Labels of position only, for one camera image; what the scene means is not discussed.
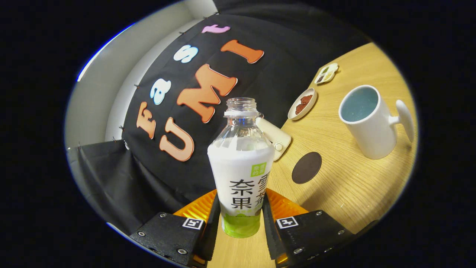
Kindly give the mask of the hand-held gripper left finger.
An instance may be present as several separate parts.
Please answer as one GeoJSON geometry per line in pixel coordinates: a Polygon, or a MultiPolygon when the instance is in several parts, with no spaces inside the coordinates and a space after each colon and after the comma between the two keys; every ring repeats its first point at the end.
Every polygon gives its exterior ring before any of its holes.
{"type": "Polygon", "coordinates": [[[205,268],[212,260],[221,207],[216,190],[174,214],[159,212],[129,239],[180,267],[205,268]]]}

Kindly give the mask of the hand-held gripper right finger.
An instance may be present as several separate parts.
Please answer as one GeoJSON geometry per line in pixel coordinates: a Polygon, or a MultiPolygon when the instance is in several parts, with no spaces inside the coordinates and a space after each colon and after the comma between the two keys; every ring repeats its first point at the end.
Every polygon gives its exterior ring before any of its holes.
{"type": "Polygon", "coordinates": [[[274,190],[263,202],[267,247],[277,268],[298,268],[352,241],[354,235],[323,210],[307,211],[274,190]]]}

